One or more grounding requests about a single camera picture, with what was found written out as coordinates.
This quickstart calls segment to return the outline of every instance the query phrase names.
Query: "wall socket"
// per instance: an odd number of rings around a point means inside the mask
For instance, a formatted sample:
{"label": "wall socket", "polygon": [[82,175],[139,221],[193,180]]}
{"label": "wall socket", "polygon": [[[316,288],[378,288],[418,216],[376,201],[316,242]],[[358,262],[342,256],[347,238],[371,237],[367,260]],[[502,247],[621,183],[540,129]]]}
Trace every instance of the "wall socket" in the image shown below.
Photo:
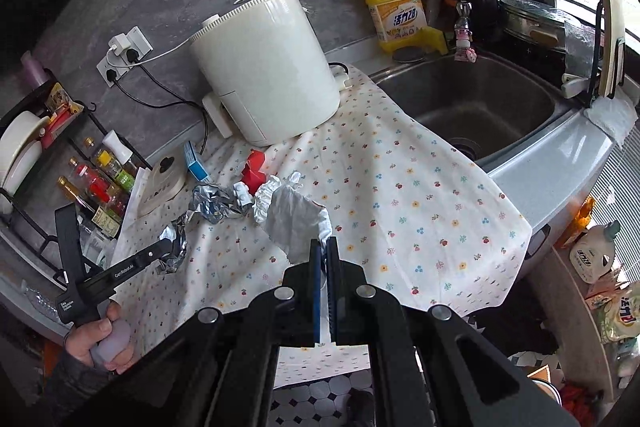
{"label": "wall socket", "polygon": [[[132,49],[135,49],[138,52],[138,60],[142,60],[148,52],[153,50],[153,46],[149,44],[149,41],[146,40],[146,37],[140,31],[140,28],[137,26],[133,26],[133,28],[127,33],[127,38],[131,42]],[[107,63],[107,57],[109,57],[109,61],[113,64],[116,64],[117,68],[114,68]],[[127,71],[131,70],[131,66],[127,62],[127,57],[123,53],[118,56],[113,52],[107,52],[104,55],[104,58],[98,62],[98,65],[95,67],[98,70],[98,73],[102,76],[104,81],[107,83],[107,86],[113,87],[113,82],[107,80],[107,71],[114,70],[116,72],[116,80],[120,80]]]}

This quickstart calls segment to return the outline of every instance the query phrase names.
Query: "human hand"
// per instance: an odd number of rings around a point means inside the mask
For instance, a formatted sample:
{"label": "human hand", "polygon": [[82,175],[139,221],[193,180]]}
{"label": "human hand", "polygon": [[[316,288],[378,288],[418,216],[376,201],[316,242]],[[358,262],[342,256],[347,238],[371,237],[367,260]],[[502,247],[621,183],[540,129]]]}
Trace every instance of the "human hand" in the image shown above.
{"label": "human hand", "polygon": [[[106,317],[100,321],[90,322],[79,328],[73,328],[65,341],[65,349],[75,359],[88,367],[94,367],[91,357],[91,348],[111,333],[111,323],[120,318],[120,305],[110,302],[107,307]],[[124,373],[136,362],[133,356],[133,344],[129,343],[125,349],[119,352],[111,362],[105,362],[104,368],[108,371],[116,371],[119,375]]]}

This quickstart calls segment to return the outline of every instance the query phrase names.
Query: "white air fryer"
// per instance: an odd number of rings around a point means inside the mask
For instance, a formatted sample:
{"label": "white air fryer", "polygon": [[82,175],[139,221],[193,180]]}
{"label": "white air fryer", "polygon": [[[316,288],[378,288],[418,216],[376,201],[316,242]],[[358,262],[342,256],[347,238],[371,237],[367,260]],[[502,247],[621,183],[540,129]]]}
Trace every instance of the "white air fryer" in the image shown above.
{"label": "white air fryer", "polygon": [[331,118],[338,86],[299,0],[251,0],[203,22],[191,51],[213,88],[203,99],[223,137],[267,146]]}

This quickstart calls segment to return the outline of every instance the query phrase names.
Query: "yellow detergent bottle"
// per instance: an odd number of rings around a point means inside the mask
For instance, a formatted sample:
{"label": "yellow detergent bottle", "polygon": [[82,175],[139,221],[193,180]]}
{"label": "yellow detergent bottle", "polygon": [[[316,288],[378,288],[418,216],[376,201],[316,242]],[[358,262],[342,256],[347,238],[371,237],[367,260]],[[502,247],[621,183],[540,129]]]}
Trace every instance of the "yellow detergent bottle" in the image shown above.
{"label": "yellow detergent bottle", "polygon": [[421,0],[365,0],[378,32],[378,43],[392,53],[405,46],[429,44]]}

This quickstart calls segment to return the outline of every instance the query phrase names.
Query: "dish rack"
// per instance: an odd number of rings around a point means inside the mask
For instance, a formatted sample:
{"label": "dish rack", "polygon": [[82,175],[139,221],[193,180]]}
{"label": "dish rack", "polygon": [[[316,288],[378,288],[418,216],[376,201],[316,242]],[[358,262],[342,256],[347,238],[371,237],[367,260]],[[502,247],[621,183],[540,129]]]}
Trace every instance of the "dish rack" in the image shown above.
{"label": "dish rack", "polygon": [[[50,110],[47,108],[45,102],[49,97],[49,93],[51,92],[54,85],[58,82],[55,75],[52,71],[45,68],[44,70],[49,80],[37,87],[33,91],[31,91],[27,96],[25,96],[20,102],[17,103],[11,110],[7,112],[4,117],[0,119],[0,136],[4,133],[9,124],[13,121],[13,119],[18,116],[23,111],[31,111],[33,114],[37,116],[50,116]],[[49,261],[46,257],[44,257],[44,251],[50,243],[57,243],[58,237],[56,235],[52,235],[50,233],[45,232],[45,230],[34,220],[27,211],[22,208],[22,206],[17,202],[17,197],[24,188],[29,185],[29,183],[33,182],[34,179],[37,178],[38,172],[40,168],[46,163],[46,160],[55,154],[55,151],[60,148],[60,142],[66,142],[76,151],[78,156],[80,156],[84,161],[91,162],[91,158],[89,158],[81,149],[78,147],[76,142],[69,136],[71,131],[76,129],[80,123],[86,122],[88,118],[91,122],[97,127],[98,131],[105,136],[108,131],[107,129],[100,123],[97,117],[94,115],[96,110],[95,103],[91,103],[92,107],[89,107],[84,102],[80,100],[74,100],[76,103],[84,106],[84,110],[78,114],[74,121],[72,121],[66,129],[62,131],[62,133],[53,141],[52,145],[49,148],[42,151],[42,155],[37,159],[33,168],[28,172],[27,176],[24,178],[20,187],[17,189],[14,196],[11,196],[7,193],[4,188],[0,187],[0,194],[3,195],[13,206],[14,212],[6,215],[0,214],[0,221],[2,221],[7,228],[18,238],[20,243],[30,252],[32,253],[41,263],[44,263],[47,267],[53,270],[53,280],[59,285],[66,287],[64,272],[62,268],[59,268],[51,261]],[[131,152],[140,160],[143,166],[148,169],[151,169],[151,165],[142,157],[142,155],[138,152],[135,147],[133,147],[129,141],[122,135],[116,133],[120,141],[128,147]],[[16,228],[15,228],[15,214],[18,214],[35,232],[38,236],[42,238],[42,241],[39,245],[32,244],[27,238],[25,238]],[[116,234],[116,238],[120,235],[120,230]],[[89,275],[101,271],[102,269],[98,267],[95,263],[93,263],[90,259],[84,257],[84,263],[90,267]]]}

